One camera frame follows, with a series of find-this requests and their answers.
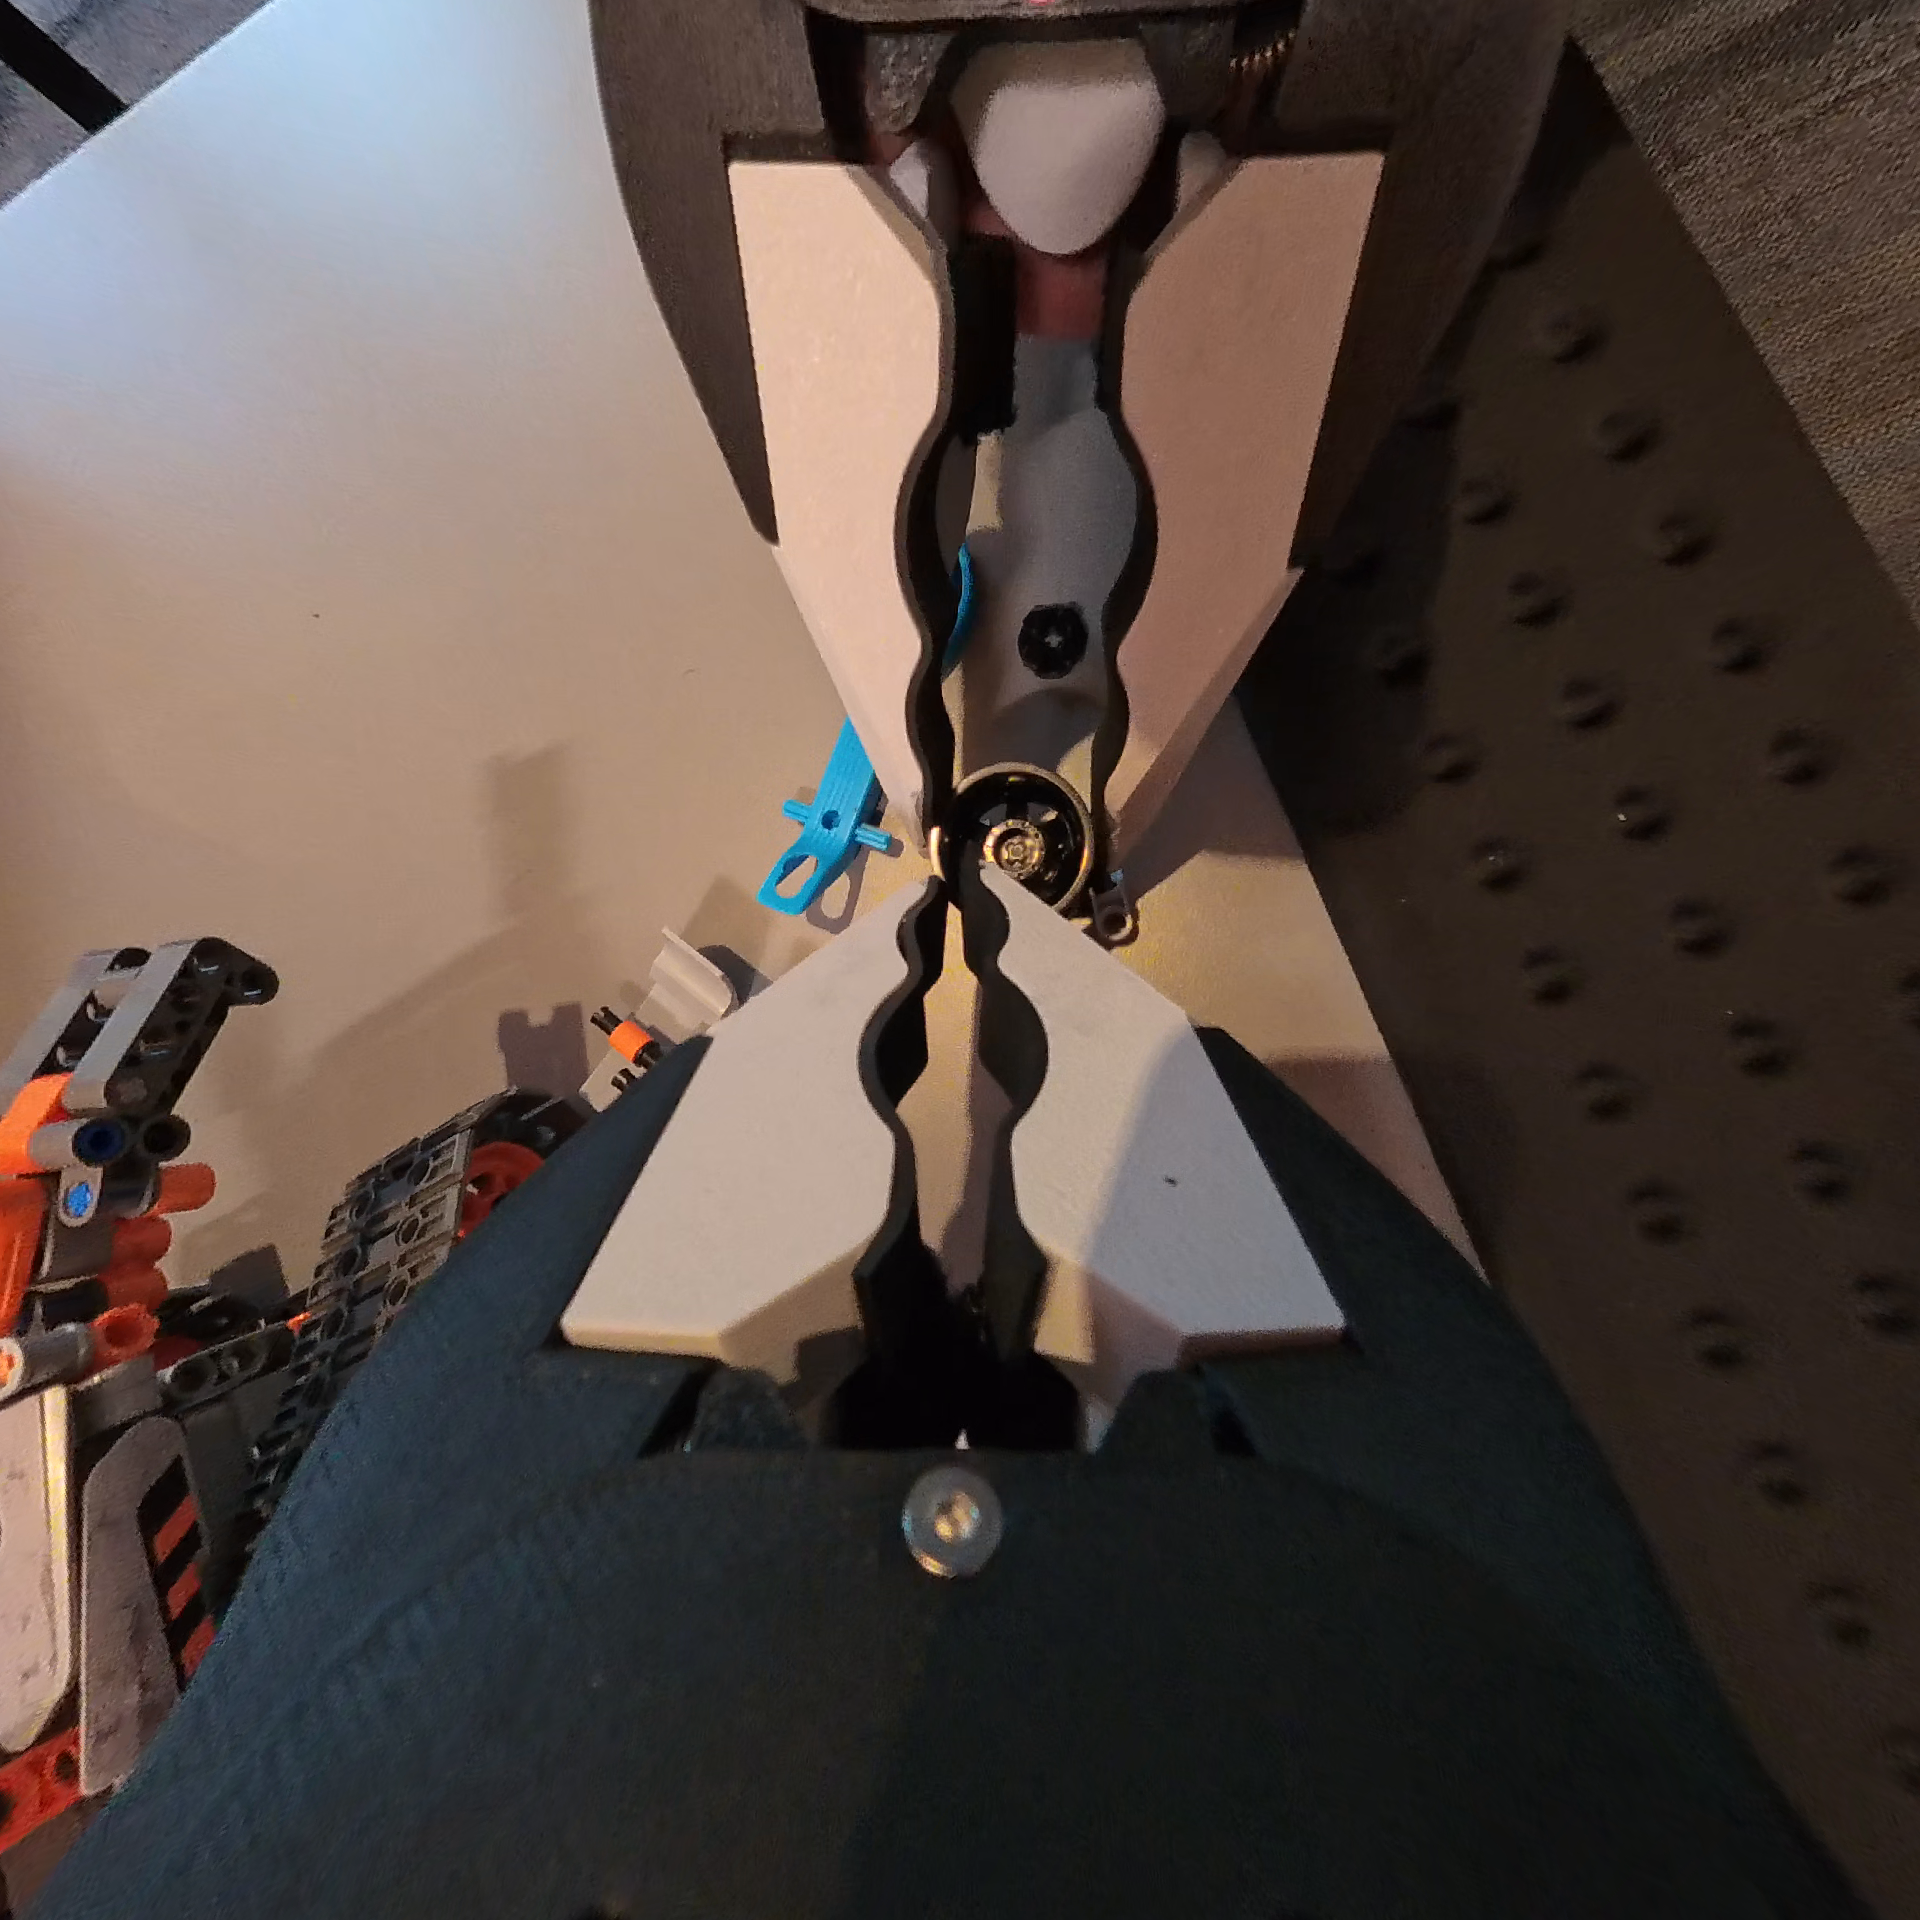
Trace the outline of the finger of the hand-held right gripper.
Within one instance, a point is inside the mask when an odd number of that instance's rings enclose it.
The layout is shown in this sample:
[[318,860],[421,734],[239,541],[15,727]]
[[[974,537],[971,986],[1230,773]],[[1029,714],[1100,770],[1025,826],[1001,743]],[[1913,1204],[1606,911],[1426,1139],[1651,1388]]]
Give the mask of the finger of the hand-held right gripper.
[[1233,161],[1149,250],[1119,335],[1119,420],[1154,558],[1117,644],[1106,779],[1126,867],[1301,571],[1311,455],[1374,220],[1377,151]]
[[946,245],[878,167],[732,161],[775,555],[916,847],[954,775],[933,492],[954,405]]

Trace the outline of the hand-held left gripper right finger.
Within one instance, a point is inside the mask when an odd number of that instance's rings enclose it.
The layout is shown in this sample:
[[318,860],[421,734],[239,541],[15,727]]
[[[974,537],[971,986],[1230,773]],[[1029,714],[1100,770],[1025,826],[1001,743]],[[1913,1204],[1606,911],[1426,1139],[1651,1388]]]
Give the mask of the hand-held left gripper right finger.
[[1095,1404],[1346,1316],[1187,1013],[999,868],[959,882],[993,1139],[990,1327]]

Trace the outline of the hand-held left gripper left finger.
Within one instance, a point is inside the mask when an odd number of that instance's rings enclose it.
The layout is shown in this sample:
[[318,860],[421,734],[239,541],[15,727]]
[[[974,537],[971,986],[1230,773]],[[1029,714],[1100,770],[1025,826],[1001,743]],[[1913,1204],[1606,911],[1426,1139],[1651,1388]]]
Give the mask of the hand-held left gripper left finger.
[[870,1029],[924,993],[934,881],[900,887],[719,1022],[561,1316],[583,1351],[851,1373],[855,1271],[895,1209]]

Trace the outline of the black toy wheel hub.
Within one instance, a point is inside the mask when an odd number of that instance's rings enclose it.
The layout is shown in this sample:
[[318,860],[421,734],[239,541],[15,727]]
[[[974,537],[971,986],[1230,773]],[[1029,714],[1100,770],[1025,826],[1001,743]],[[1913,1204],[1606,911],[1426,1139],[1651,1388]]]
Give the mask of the black toy wheel hub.
[[1062,917],[1092,917],[1101,875],[1092,806],[1036,762],[1001,758],[959,775],[929,814],[929,854],[955,911],[975,875],[999,873]]

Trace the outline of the grey block assembly orange pins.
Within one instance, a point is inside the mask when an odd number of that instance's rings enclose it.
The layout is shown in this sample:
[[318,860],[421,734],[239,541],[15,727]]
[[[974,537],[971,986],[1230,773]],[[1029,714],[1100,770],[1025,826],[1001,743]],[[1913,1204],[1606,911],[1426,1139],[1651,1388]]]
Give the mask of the grey block assembly orange pins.
[[742,955],[694,946],[668,927],[635,1005],[601,1004],[589,1013],[597,1051],[581,1085],[581,1102],[601,1113],[658,1067],[666,1057],[703,1038],[765,986]]

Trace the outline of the blue plastic separator tool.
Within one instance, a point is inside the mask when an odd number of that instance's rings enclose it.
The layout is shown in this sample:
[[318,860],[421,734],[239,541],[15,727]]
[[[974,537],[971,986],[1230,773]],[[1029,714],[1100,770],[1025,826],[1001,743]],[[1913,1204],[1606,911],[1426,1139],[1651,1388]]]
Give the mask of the blue plastic separator tool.
[[[787,562],[777,561],[785,586],[788,586],[796,606],[801,609],[807,637],[815,654],[827,661],[825,643],[819,635],[819,625],[811,618],[803,588],[787,578]],[[962,535],[955,546],[950,564],[950,588],[955,609],[939,661],[939,677],[934,689],[943,691],[943,682],[957,666],[966,649],[971,618],[975,610],[975,564],[969,550],[969,537]],[[788,801],[782,804],[787,821],[797,822],[796,842],[780,854],[775,867],[758,884],[758,906],[773,908],[777,914],[807,914],[844,875],[857,851],[887,852],[895,842],[878,821],[882,814],[882,779],[865,734],[857,730],[852,702],[841,689],[841,674],[834,666],[825,667],[830,683],[844,694],[847,717],[834,738],[831,754],[822,769],[822,779],[815,787],[811,803]]]

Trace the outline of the dark dimpled mat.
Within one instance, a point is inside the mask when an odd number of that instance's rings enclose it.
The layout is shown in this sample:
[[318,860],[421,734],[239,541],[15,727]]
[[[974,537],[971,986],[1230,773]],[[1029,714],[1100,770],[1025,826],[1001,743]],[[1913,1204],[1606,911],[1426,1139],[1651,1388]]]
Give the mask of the dark dimpled mat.
[[1575,57],[1241,699],[1484,1268],[1915,1915],[1915,633]]

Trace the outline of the grey orange tracked toy robot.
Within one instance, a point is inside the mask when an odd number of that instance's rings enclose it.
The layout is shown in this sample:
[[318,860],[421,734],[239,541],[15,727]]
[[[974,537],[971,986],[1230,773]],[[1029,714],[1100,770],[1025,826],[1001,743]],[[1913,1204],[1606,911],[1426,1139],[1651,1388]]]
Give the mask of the grey orange tracked toy robot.
[[585,1125],[509,1087],[358,1173],[271,1302],[163,1271],[217,1178],[179,1099],[279,977],[219,938],[85,950],[4,1059],[2,1845],[122,1788],[399,1310]]

